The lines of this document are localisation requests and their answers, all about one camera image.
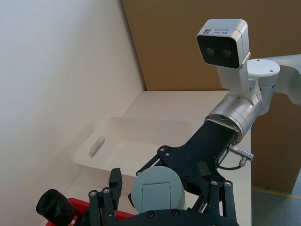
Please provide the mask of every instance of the black metal bracket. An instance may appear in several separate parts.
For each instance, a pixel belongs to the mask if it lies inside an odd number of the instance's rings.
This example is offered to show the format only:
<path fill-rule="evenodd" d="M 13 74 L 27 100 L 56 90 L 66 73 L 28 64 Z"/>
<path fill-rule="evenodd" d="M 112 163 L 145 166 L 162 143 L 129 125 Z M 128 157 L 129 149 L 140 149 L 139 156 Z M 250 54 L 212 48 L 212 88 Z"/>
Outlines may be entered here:
<path fill-rule="evenodd" d="M 111 170 L 109 187 L 101 192 L 89 192 L 91 225 L 114 225 L 117 221 L 115 210 L 121 196 L 122 177 L 120 168 Z"/>
<path fill-rule="evenodd" d="M 218 165 L 228 153 L 229 144 L 234 143 L 235 134 L 232 129 L 207 121 L 186 144 L 180 147 L 161 146 L 157 154 L 137 171 L 138 176 L 152 166 L 173 169 L 180 177 L 184 189 L 199 196 L 192 209 L 152 210 L 117 221 L 114 210 L 118 207 L 122 180 L 120 169 L 113 169 L 109 187 L 101 192 L 89 193 L 91 226 L 238 226 L 233 183 L 217 171 Z"/>
<path fill-rule="evenodd" d="M 229 144 L 234 143 L 235 134 L 232 129 L 206 121 L 186 144 L 180 147 L 161 146 L 136 175 L 154 165 L 166 166 L 178 174 L 187 192 L 200 195 L 198 170 L 206 170 L 211 179 L 218 182 L 226 180 L 218 173 L 217 167 L 227 155 Z M 198 162 L 206 163 L 207 169 L 198 169 Z"/>

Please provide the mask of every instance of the cable connector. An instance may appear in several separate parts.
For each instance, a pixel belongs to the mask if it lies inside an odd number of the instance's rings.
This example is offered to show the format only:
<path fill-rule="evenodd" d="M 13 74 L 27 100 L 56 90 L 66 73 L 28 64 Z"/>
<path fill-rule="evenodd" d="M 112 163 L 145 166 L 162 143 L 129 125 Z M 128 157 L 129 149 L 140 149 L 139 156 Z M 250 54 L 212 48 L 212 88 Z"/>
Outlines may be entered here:
<path fill-rule="evenodd" d="M 241 160 L 239 161 L 239 165 L 244 167 L 246 165 L 246 161 L 252 161 L 254 155 L 245 151 L 244 149 L 237 147 L 235 145 L 229 145 L 228 151 L 241 156 Z"/>

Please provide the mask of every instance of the yellow floor line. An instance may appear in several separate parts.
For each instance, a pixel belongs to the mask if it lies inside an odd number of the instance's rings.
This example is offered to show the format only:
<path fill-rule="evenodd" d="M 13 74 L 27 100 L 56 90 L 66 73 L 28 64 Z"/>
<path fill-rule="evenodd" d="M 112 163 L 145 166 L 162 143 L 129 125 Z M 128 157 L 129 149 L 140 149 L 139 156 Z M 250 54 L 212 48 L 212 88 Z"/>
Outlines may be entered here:
<path fill-rule="evenodd" d="M 273 192 L 273 191 L 261 190 L 261 189 L 257 189 L 257 188 L 252 188 L 252 190 L 253 190 L 253 191 L 256 191 L 256 192 L 262 192 L 262 193 L 268 193 L 268 194 L 275 194 L 275 195 L 281 195 L 281 196 L 288 196 L 288 197 L 295 198 L 295 199 L 301 199 L 301 196 L 290 195 L 290 194 L 284 194 L 284 193 L 280 193 L 280 192 Z"/>

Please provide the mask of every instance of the red object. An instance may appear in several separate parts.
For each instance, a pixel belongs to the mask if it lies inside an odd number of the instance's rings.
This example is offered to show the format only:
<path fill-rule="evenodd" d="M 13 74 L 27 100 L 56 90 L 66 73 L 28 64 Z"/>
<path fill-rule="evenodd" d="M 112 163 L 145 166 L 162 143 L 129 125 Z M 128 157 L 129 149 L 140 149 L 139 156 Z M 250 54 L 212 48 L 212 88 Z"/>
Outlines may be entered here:
<path fill-rule="evenodd" d="M 68 200 L 82 214 L 90 206 L 90 203 L 82 201 L 82 200 L 79 200 L 79 199 L 69 198 Z M 125 213 L 125 212 L 122 212 L 122 211 L 119 211 L 119 210 L 115 211 L 115 215 L 116 215 L 117 220 L 123 220 L 125 218 L 130 218 L 130 217 L 134 216 L 133 214 Z M 52 223 L 50 223 L 50 222 L 48 222 L 46 224 L 46 226 L 55 226 L 55 225 L 52 224 Z"/>

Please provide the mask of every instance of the brown cardboard panel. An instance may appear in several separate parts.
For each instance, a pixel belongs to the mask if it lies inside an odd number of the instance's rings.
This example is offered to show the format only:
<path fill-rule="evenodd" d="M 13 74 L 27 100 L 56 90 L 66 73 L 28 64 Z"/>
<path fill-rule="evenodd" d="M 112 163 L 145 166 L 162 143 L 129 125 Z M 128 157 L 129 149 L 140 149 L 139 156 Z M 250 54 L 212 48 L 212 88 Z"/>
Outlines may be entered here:
<path fill-rule="evenodd" d="M 301 168 L 301 107 L 275 94 L 252 127 L 252 184 L 291 192 Z"/>
<path fill-rule="evenodd" d="M 211 18 L 249 25 L 251 58 L 301 53 L 301 1 L 123 0 L 147 90 L 220 90 L 195 41 Z M 301 108 L 276 95 L 252 131 L 253 184 L 291 191 L 301 167 Z"/>
<path fill-rule="evenodd" d="M 123 0 L 147 90 L 221 89 L 202 60 L 196 34 L 210 18 L 249 24 L 251 57 L 301 52 L 301 2 Z"/>

